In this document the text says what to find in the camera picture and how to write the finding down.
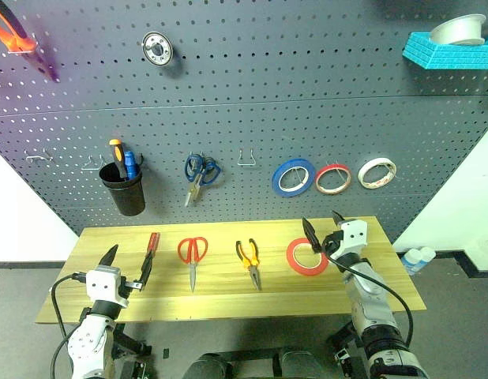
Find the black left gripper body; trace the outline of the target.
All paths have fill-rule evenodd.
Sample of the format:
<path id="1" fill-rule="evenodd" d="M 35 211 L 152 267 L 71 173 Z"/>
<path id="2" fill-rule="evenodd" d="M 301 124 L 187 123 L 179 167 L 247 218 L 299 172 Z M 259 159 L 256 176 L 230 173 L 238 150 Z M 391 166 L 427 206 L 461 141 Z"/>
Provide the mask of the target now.
<path id="1" fill-rule="evenodd" d="M 127 281 L 126 277 L 120 276 L 117 279 L 116 303 L 120 306 L 128 306 L 128 297 L 132 290 L 142 291 L 145 284 L 140 280 Z"/>

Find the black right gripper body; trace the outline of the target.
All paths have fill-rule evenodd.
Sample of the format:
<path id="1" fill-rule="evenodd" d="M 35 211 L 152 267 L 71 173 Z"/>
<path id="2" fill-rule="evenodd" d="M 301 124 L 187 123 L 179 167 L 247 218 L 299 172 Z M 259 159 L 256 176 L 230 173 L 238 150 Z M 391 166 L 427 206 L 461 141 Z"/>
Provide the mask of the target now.
<path id="1" fill-rule="evenodd" d="M 343 237 L 343 231 L 334 231 L 322 242 L 323 253 L 330 261 L 337 261 L 344 255 Z"/>

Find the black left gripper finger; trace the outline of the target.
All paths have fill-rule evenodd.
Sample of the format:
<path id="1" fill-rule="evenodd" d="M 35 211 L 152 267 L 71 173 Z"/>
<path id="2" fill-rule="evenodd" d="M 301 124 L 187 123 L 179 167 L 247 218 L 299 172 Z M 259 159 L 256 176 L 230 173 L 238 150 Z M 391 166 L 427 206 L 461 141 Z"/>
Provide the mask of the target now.
<path id="1" fill-rule="evenodd" d="M 112 266 L 118 250 L 118 244 L 113 245 L 101 258 L 97 265 L 97 270 L 101 272 L 115 272 L 117 268 Z"/>
<path id="2" fill-rule="evenodd" d="M 141 285 L 141 288 L 140 290 L 144 290 L 147 282 L 148 282 L 148 278 L 150 276 L 150 273 L 152 271 L 152 261 L 154 259 L 154 253 L 152 251 L 148 252 L 145 259 L 144 259 L 144 262 L 141 266 L 141 277 L 139 279 L 139 284 Z"/>

